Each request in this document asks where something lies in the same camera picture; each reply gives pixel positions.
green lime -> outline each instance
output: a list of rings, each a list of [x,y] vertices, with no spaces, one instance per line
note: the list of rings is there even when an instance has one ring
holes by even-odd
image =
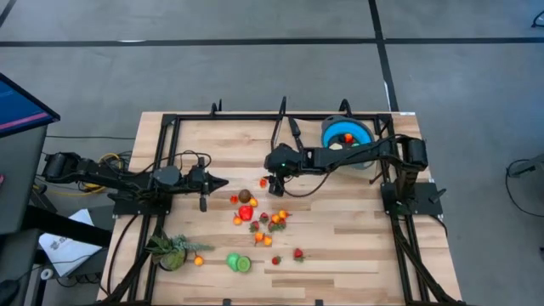
[[[238,267],[236,267],[238,258],[240,258],[240,255],[238,255],[237,253],[231,253],[229,254],[229,256],[227,256],[227,265],[235,272],[238,272]]]
[[[249,259],[247,256],[243,256],[238,258],[238,261],[236,262],[236,267],[240,272],[247,272],[249,269],[252,268],[252,260]]]

potted plant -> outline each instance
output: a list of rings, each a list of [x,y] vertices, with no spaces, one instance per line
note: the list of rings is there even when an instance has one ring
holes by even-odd
[[[161,237],[153,235],[146,251],[151,253],[151,261],[161,269],[174,271],[184,265],[188,252],[211,251],[213,246],[189,242],[184,235],[168,238],[163,232]]]

